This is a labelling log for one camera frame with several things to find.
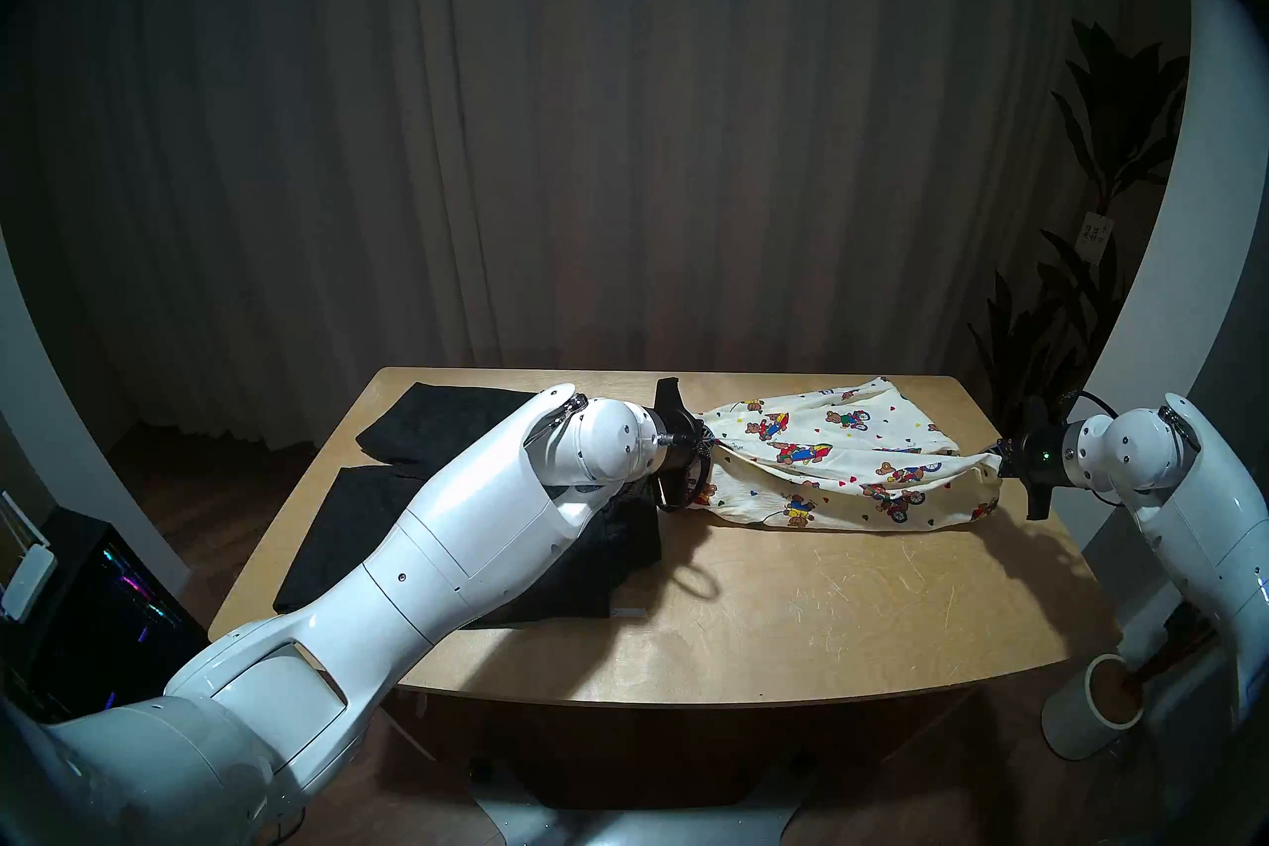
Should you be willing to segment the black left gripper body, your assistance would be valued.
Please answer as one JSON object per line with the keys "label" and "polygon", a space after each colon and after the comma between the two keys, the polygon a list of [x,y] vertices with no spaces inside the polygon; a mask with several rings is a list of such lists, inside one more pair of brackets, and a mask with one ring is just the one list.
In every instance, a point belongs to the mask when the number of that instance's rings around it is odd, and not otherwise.
{"label": "black left gripper body", "polygon": [[675,377],[657,381],[654,413],[664,458],[654,471],[655,498],[698,498],[711,478],[711,434],[688,411]]}

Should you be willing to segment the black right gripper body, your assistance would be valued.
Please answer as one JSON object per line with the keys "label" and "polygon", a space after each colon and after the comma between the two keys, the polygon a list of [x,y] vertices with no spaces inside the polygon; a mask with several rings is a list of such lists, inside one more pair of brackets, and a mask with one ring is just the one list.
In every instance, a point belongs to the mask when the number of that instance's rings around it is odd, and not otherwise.
{"label": "black right gripper body", "polygon": [[1027,495],[1027,520],[1049,516],[1052,492],[1070,487],[1063,446],[1068,424],[1055,422],[1041,397],[1022,403],[1020,424],[1003,438],[1003,478],[1018,479]]}

